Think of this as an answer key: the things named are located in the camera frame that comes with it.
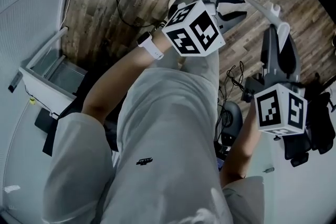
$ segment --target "white strap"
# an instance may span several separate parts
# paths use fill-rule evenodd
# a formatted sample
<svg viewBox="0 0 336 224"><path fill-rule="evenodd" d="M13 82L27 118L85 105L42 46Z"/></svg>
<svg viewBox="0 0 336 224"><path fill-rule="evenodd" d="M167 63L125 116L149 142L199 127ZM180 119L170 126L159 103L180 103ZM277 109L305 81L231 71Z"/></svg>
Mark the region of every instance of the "white strap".
<svg viewBox="0 0 336 224"><path fill-rule="evenodd" d="M147 39L142 44L139 44L139 47L144 47L150 53L150 55L157 60L160 60L163 57L163 53L160 52L151 39Z"/></svg>

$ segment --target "wooden floor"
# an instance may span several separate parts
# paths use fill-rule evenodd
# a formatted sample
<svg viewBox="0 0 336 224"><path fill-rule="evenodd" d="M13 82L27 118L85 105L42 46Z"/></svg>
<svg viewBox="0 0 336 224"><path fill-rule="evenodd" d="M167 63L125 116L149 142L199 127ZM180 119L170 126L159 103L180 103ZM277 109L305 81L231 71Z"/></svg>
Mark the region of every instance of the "wooden floor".
<svg viewBox="0 0 336 224"><path fill-rule="evenodd" d="M120 0L120 6L127 22L145 25L165 17L168 1ZM299 51L301 82L312 80L315 72L320 74L322 81L336 74L336 56L331 46L336 27L318 0L257 1L281 6L280 17L290 24ZM232 65L237 65L235 70L239 76L239 61L245 65L244 77L259 71L263 32L268 22L249 4L226 5L221 10L246 10L248 13L240 25L224 35L226 45L219 51L223 84L226 70ZM134 29L121 22L115 0L72 0L64 25L69 31L62 39L63 52L85 69L97 63L116 61L134 48L142 32L151 29ZM246 114L247 104L240 101L240 95L241 91L235 87L229 99L238 102Z"/></svg>

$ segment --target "white cube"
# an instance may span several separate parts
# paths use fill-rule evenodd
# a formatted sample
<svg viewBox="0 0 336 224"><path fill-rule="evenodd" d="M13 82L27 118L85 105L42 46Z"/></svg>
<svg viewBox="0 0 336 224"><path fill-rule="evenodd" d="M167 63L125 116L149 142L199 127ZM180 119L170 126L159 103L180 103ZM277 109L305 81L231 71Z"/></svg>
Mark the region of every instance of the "white cube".
<svg viewBox="0 0 336 224"><path fill-rule="evenodd" d="M307 101L281 84L254 96L258 129L274 135L302 134L305 131Z"/></svg>
<svg viewBox="0 0 336 224"><path fill-rule="evenodd" d="M162 32L181 56L207 56L225 45L201 0L178 9Z"/></svg>

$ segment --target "smartwatch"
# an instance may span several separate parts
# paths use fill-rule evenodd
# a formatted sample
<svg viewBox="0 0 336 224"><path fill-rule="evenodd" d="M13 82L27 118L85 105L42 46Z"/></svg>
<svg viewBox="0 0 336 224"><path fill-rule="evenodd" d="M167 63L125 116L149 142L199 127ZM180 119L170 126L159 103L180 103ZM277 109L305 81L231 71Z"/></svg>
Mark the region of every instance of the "smartwatch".
<svg viewBox="0 0 336 224"><path fill-rule="evenodd" d="M154 59L160 60L163 57L163 53L160 52L160 50L157 48L157 46L153 43L152 41L152 35L149 32L143 33L139 38L138 38L138 46L139 47L144 47L146 51L149 52L151 56L154 57Z"/></svg>

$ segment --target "leg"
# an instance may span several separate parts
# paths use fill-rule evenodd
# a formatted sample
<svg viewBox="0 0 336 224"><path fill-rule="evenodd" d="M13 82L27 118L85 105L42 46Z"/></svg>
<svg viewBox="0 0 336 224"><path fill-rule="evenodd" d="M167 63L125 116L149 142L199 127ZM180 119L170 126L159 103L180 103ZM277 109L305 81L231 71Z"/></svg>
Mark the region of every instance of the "leg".
<svg viewBox="0 0 336 224"><path fill-rule="evenodd" d="M187 57L181 71L199 75L219 88L219 54L218 50L206 57Z"/></svg>
<svg viewBox="0 0 336 224"><path fill-rule="evenodd" d="M155 60L154 63L149 66L149 68L164 67L178 70L179 65L177 64L177 60L179 56L180 55L177 53L177 51L172 47L165 52L161 60Z"/></svg>

